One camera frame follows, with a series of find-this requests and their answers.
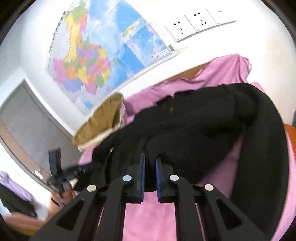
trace colorful map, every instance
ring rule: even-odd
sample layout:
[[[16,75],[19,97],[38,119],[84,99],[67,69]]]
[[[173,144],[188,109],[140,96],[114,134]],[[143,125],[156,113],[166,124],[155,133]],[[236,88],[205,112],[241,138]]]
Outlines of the colorful map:
[[[124,0],[74,0],[57,27],[48,73],[88,114],[113,90],[171,54]]]

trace silver screw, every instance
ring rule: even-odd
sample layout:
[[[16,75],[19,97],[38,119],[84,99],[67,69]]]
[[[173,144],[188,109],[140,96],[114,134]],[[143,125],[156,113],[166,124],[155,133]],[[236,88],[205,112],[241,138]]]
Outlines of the silver screw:
[[[87,190],[88,190],[89,192],[93,192],[93,191],[95,191],[95,190],[96,190],[96,185],[89,185],[89,186],[87,187]]]
[[[206,184],[205,185],[205,190],[207,190],[207,191],[213,191],[214,190],[214,186],[212,184]]]
[[[130,175],[125,175],[122,177],[122,180],[124,180],[125,182],[128,182],[131,180],[131,176]]]
[[[172,181],[178,181],[178,180],[179,180],[179,177],[178,177],[177,175],[171,175],[171,176],[170,176],[170,179],[171,179]]]

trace black garment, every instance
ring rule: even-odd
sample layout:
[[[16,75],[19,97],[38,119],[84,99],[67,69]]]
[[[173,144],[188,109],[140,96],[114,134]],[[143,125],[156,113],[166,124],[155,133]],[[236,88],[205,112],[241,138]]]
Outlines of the black garment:
[[[0,238],[1,241],[28,241],[30,237],[11,229],[0,214]]]
[[[142,110],[133,123],[94,149],[90,180],[79,182],[108,184],[138,163],[144,152],[145,191],[155,190],[157,156],[194,184],[224,159],[241,134],[231,201],[271,239],[287,194],[287,141],[274,104],[249,84],[181,92]]]
[[[36,217],[34,206],[20,198],[14,192],[0,184],[0,199],[3,206],[7,207],[10,212],[20,212],[30,217]]]

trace lavender clothing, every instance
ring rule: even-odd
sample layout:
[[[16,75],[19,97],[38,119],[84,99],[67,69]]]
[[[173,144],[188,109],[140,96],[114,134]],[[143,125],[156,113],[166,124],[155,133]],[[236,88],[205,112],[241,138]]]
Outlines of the lavender clothing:
[[[167,95],[221,84],[247,83],[246,77],[249,72],[250,63],[248,59],[238,54],[216,58],[201,69],[192,80],[180,78],[164,81],[125,99],[123,103],[128,115],[126,124],[131,123],[135,115],[142,109],[153,106],[154,103]],[[263,91],[258,83],[253,83],[253,85]],[[293,221],[296,211],[296,189],[293,189],[296,184],[296,165],[288,136],[287,143],[289,150],[289,186],[285,208],[272,241],[278,241],[283,236]],[[211,183],[226,197],[230,198],[235,182],[241,144],[241,140],[238,141],[220,165],[203,178],[198,185]],[[141,204],[127,204],[124,224],[124,241],[176,240],[174,204],[160,204],[157,201],[156,192],[146,192],[144,202]]]
[[[20,198],[32,202],[33,196],[27,190],[10,179],[6,172],[0,171],[0,183],[2,186],[7,187],[10,191],[14,192]]]

